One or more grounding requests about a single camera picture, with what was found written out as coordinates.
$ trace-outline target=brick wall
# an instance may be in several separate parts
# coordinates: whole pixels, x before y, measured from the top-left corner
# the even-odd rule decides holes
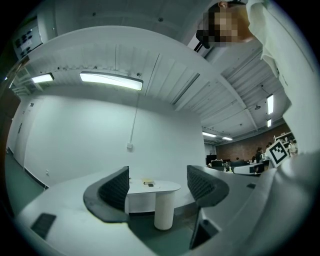
[[[230,159],[231,161],[235,161],[236,158],[250,160],[256,155],[258,147],[261,147],[262,151],[265,152],[268,142],[274,143],[274,136],[277,137],[288,132],[290,132],[290,129],[287,124],[282,124],[250,138],[218,145],[216,146],[216,157],[217,159]]]

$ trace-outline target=hanging cable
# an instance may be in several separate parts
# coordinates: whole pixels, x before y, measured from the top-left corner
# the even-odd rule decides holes
[[[137,116],[137,112],[138,112],[139,99],[140,99],[140,94],[138,94],[138,97],[137,97],[137,100],[136,100],[136,108],[135,108],[135,114],[134,114],[134,118],[133,118],[133,123],[132,123],[132,129],[131,129],[129,143],[131,143],[132,135],[134,134],[134,127],[135,127],[136,116]]]

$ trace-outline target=table pedestal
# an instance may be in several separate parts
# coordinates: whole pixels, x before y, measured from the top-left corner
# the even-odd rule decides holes
[[[169,230],[174,220],[175,192],[155,194],[154,226],[158,230]]]

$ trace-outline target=person in background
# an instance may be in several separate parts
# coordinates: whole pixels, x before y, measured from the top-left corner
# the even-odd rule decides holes
[[[251,160],[251,164],[256,164],[256,163],[257,163],[256,157],[253,156],[253,157],[252,157],[252,160]]]
[[[297,147],[297,143],[294,142],[294,138],[290,137],[289,138],[289,153],[291,157],[294,157],[298,154],[298,147]]]
[[[260,162],[261,154],[262,154],[262,148],[259,146],[255,153],[255,159],[257,164]]]
[[[264,153],[267,153],[267,149],[272,145],[272,142],[268,142],[268,144],[265,146],[265,152]]]

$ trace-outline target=small object on table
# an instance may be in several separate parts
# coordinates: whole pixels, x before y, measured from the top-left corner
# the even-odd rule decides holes
[[[144,185],[149,185],[149,184],[155,183],[153,179],[149,179],[149,178],[143,178],[142,182]]]

